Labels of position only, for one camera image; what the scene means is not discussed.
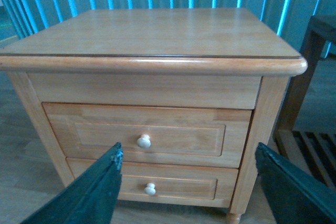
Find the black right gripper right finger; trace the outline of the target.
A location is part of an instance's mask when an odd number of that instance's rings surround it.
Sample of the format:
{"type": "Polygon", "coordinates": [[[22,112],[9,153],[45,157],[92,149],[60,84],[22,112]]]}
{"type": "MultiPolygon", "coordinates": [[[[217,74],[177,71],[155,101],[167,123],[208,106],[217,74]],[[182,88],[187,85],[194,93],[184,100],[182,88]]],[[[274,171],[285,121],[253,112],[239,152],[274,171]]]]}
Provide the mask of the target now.
{"type": "Polygon", "coordinates": [[[276,223],[335,223],[334,190],[261,142],[255,158],[276,223]]]}

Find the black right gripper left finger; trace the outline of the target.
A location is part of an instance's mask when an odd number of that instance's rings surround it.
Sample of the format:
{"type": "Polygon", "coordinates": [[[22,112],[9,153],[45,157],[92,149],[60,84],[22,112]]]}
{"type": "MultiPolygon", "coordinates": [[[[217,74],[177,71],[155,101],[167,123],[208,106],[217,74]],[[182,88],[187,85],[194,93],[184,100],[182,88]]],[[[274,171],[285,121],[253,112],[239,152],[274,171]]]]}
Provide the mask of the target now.
{"type": "Polygon", "coordinates": [[[110,223],[122,182],[122,161],[123,148],[116,143],[23,223],[110,223]]]}

